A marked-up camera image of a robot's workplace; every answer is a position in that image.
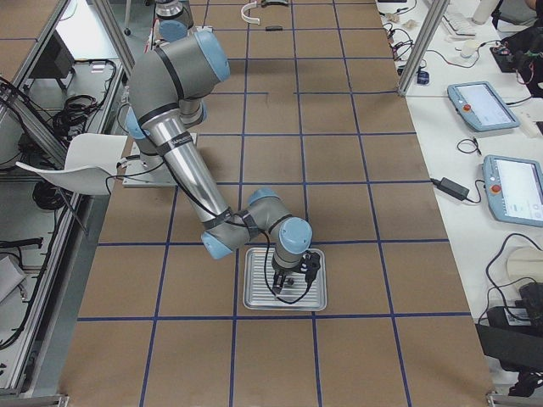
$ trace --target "screen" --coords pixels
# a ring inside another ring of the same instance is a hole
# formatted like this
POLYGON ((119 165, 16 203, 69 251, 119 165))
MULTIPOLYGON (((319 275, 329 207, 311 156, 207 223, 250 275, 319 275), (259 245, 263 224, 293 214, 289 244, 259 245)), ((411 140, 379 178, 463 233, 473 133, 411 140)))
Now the screen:
POLYGON ((535 165, 497 159, 507 216, 543 220, 543 195, 535 165))
POLYGON ((487 86, 466 85, 457 89, 482 125, 503 125, 514 121, 487 86))

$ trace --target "white cup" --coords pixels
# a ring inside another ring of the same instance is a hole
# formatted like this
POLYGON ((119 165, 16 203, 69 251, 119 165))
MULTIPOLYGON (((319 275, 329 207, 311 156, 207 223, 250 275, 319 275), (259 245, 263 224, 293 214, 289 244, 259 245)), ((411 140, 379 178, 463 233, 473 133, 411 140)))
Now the white cup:
POLYGON ((470 58, 475 51, 479 48, 479 41, 477 40, 467 40, 462 45, 462 50, 460 51, 460 56, 462 58, 470 58))

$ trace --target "blue joint cap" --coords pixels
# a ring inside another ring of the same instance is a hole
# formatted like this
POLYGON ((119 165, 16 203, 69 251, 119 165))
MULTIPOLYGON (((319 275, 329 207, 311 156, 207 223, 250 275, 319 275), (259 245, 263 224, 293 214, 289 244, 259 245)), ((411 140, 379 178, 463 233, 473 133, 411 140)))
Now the blue joint cap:
POLYGON ((279 229, 279 242, 292 254, 302 254, 309 248, 313 230, 301 218, 288 218, 279 229))
POLYGON ((261 188, 254 191, 251 196, 249 197, 248 203, 249 205, 254 204, 256 201, 262 198, 267 197, 275 197, 279 198, 279 195, 277 195, 272 189, 270 188, 261 188))
POLYGON ((202 101, 202 121, 207 119, 207 106, 205 106, 205 101, 202 101))
POLYGON ((215 260, 222 259, 232 252, 223 242, 207 231, 202 233, 201 239, 205 248, 207 248, 207 251, 210 252, 211 257, 215 260))
POLYGON ((136 140, 142 140, 145 138, 142 128, 137 123, 136 115, 134 114, 132 107, 130 107, 126 112, 125 125, 132 138, 135 138, 136 140))
POLYGON ((194 37, 219 81, 223 82, 228 79, 230 65, 228 65, 228 58, 216 36, 209 31, 198 31, 194 33, 194 37))
POLYGON ((188 35, 187 27, 180 21, 160 21, 159 33, 168 42, 181 40, 188 35))

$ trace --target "silver tray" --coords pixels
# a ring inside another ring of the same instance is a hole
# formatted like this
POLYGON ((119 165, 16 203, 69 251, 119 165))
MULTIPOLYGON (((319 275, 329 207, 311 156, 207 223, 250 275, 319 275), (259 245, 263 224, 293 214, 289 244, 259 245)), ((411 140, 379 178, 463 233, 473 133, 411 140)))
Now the silver tray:
MULTIPOLYGON (((270 287, 273 285, 272 258, 274 250, 275 248, 270 248, 266 262, 266 274, 270 287)), ((298 311, 322 311, 325 309, 327 294, 324 253, 317 248, 311 248, 310 250, 321 255, 321 269, 316 274, 316 279, 305 297, 296 304, 285 304, 276 299, 266 286, 264 280, 266 248, 250 248, 245 255, 245 307, 249 309, 290 309, 298 311)), ((292 286, 285 285, 279 297, 287 301, 294 301, 305 292, 307 285, 303 274, 292 273, 289 277, 294 278, 294 284, 292 286)))

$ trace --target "keyboard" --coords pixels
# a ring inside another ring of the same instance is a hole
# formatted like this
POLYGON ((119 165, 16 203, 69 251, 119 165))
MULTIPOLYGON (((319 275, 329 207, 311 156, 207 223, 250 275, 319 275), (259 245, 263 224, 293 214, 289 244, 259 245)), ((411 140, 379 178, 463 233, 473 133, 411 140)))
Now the keyboard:
POLYGON ((475 29, 454 4, 449 4, 449 7, 447 7, 441 24, 449 31, 451 38, 457 40, 475 38, 475 29))

